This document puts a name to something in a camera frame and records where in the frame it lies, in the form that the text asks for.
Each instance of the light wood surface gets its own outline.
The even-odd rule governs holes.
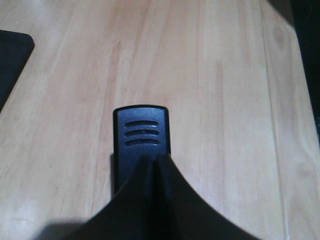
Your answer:
[[[0,29],[35,41],[0,113],[1,240],[42,240],[108,203],[112,111],[132,104],[168,107],[174,162],[225,217],[320,239],[299,45],[267,1],[0,0]]]

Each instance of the black fabric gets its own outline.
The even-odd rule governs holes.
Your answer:
[[[0,111],[34,47],[31,36],[0,30]]]

